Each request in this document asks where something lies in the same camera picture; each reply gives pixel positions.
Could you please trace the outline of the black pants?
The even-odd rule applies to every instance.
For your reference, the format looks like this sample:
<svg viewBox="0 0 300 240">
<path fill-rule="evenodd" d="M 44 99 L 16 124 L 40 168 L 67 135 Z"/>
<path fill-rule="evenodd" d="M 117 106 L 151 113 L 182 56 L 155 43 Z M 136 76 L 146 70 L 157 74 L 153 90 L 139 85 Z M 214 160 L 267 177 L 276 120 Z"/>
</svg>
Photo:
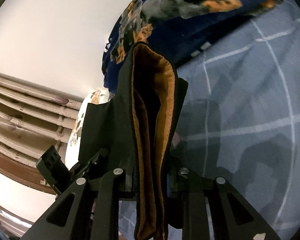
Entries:
<svg viewBox="0 0 300 240">
<path fill-rule="evenodd" d="M 114 97 L 87 107 L 78 162 L 96 153 L 94 174 L 135 168 L 135 239 L 166 239 L 167 154 L 187 82 L 145 43 L 136 43 L 119 71 Z"/>
</svg>

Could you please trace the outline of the beige headboard panel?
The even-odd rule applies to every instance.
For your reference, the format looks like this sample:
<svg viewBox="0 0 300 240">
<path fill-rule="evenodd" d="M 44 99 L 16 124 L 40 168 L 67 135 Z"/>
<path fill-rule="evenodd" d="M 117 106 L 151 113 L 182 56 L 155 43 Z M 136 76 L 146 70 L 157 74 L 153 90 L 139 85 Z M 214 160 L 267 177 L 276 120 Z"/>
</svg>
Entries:
<svg viewBox="0 0 300 240">
<path fill-rule="evenodd" d="M 82 103 L 0 76 L 0 174 L 54 194 L 36 162 L 54 146 L 65 158 Z"/>
</svg>

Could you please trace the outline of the white floral pillow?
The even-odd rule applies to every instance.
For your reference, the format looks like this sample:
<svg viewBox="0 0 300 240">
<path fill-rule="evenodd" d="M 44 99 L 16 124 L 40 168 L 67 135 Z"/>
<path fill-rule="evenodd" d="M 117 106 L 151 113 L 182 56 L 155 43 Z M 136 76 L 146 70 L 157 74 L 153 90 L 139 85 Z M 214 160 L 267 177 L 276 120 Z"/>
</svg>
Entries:
<svg viewBox="0 0 300 240">
<path fill-rule="evenodd" d="M 82 138 L 82 129 L 85 119 L 85 114 L 89 103 L 99 105 L 108 102 L 111 99 L 111 94 L 107 88 L 100 88 L 88 94 L 79 109 L 75 127 L 70 134 L 70 138 L 66 147 L 65 165 L 70 170 L 77 162 L 79 157 L 79 149 Z"/>
</svg>

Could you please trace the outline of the blue grid bed sheet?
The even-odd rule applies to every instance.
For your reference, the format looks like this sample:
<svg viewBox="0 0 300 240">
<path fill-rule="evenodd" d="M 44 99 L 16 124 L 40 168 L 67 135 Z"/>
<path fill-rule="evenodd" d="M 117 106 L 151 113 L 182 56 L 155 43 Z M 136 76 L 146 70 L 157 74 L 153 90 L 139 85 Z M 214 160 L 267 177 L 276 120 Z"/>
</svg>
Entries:
<svg viewBox="0 0 300 240">
<path fill-rule="evenodd" d="M 281 0 L 178 69 L 170 163 L 222 176 L 290 239 L 300 227 L 300 8 Z"/>
</svg>

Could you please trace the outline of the navy dog print blanket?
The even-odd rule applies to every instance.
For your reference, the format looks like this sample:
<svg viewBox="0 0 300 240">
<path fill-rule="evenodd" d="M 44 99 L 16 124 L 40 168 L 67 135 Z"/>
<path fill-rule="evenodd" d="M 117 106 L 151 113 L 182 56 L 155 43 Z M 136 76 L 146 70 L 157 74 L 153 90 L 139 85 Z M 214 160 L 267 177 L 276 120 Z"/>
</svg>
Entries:
<svg viewBox="0 0 300 240">
<path fill-rule="evenodd" d="M 278 0 L 132 0 L 115 23 L 102 57 L 104 86 L 117 90 L 127 55 L 138 42 L 179 67 Z"/>
</svg>

